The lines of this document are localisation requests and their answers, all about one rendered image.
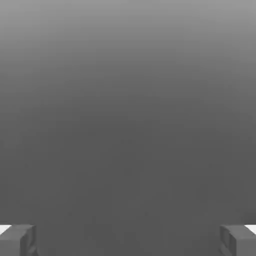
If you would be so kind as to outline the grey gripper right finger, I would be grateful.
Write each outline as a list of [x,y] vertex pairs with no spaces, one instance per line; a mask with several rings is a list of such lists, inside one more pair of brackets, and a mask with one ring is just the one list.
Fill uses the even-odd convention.
[[220,256],[256,256],[256,224],[221,225]]

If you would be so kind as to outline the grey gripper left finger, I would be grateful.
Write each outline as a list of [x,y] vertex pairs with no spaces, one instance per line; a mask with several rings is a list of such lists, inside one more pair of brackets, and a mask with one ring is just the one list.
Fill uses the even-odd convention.
[[37,227],[0,224],[0,256],[38,256]]

